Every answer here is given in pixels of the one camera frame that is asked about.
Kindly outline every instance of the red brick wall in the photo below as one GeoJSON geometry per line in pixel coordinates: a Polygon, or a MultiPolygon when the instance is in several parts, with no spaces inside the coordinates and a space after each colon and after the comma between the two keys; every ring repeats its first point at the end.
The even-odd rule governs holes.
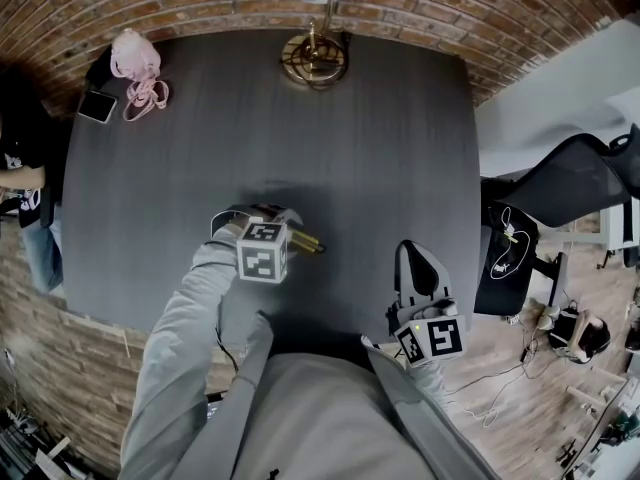
{"type": "MultiPolygon", "coordinates": [[[[297,0],[0,0],[0,62],[19,63],[60,113],[125,27],[161,40],[300,28],[322,12],[297,0]]],[[[479,103],[619,17],[610,0],[341,0],[333,27],[459,55],[479,103]]]]}

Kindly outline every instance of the dark gray table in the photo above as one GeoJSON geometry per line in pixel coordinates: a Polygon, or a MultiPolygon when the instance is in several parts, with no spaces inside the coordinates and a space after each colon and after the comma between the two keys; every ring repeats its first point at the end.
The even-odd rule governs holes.
{"type": "Polygon", "coordinates": [[[211,217],[233,203],[296,209],[328,246],[281,286],[237,282],[223,338],[242,343],[276,308],[387,339],[394,252],[409,238],[448,269],[473,311],[480,189],[462,61],[354,37],[344,80],[292,85],[278,65],[291,32],[229,32],[157,45],[168,107],[107,125],[77,117],[64,192],[65,293],[72,311],[150,330],[211,217]]]}

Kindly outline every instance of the phone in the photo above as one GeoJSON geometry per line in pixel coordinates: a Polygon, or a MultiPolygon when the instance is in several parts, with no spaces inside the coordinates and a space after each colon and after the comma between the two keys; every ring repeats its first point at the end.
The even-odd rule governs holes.
{"type": "Polygon", "coordinates": [[[84,93],[78,114],[104,124],[111,117],[117,103],[118,99],[114,96],[96,91],[87,91],[84,93]]]}

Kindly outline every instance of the wooden floor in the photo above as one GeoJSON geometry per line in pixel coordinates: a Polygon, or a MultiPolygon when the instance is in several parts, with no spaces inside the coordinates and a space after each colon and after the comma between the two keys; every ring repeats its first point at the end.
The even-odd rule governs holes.
{"type": "MultiPolygon", "coordinates": [[[[546,249],[552,254],[556,251],[552,246],[540,247],[539,251],[546,249]]],[[[605,270],[596,270],[603,252],[593,246],[574,245],[571,249],[567,292],[582,308],[602,316],[612,331],[612,346],[594,364],[620,372],[628,360],[623,350],[628,325],[625,317],[637,276],[622,268],[616,257],[605,270]]],[[[523,339],[530,339],[542,307],[540,302],[546,300],[548,292],[548,281],[535,277],[531,299],[522,313],[522,326],[475,315],[468,338],[469,352],[446,364],[447,390],[454,391],[482,375],[518,365],[523,339]]],[[[71,315],[65,311],[64,300],[37,295],[31,288],[15,222],[2,224],[0,333],[1,345],[10,350],[16,361],[20,400],[46,421],[50,430],[68,435],[73,449],[88,465],[115,477],[147,336],[71,315]]],[[[597,395],[606,385],[589,367],[556,359],[546,338],[541,333],[536,336],[540,348],[528,373],[536,376],[551,366],[536,380],[523,376],[508,386],[495,406],[498,415],[487,428],[460,406],[482,417],[504,384],[521,375],[521,368],[447,397],[460,404],[448,406],[456,425],[505,479],[558,478],[560,469],[554,458],[560,446],[571,432],[586,433],[593,424],[579,404],[566,395],[567,386],[597,395]]],[[[231,365],[217,351],[209,391],[224,389],[232,377],[231,365]]],[[[0,367],[0,379],[4,379],[4,383],[0,382],[0,389],[4,390],[0,398],[13,404],[12,393],[6,392],[10,391],[12,377],[4,365],[0,367]]]]}

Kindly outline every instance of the white box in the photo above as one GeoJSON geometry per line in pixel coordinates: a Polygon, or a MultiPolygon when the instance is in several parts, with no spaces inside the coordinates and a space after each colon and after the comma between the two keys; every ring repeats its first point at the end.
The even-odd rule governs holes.
{"type": "Polygon", "coordinates": [[[280,284],[287,276],[287,225],[249,222],[238,239],[240,279],[280,284]]]}
{"type": "Polygon", "coordinates": [[[464,317],[411,320],[395,333],[410,366],[421,366],[464,354],[464,317]]]}

